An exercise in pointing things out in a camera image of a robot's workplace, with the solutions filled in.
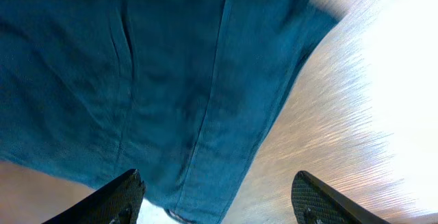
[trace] black object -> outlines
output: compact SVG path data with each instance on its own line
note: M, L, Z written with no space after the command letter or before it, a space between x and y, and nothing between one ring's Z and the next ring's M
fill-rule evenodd
M44 224L134 224L144 191L138 170L130 169Z
M388 223L306 171L295 175L291 198L299 224Z

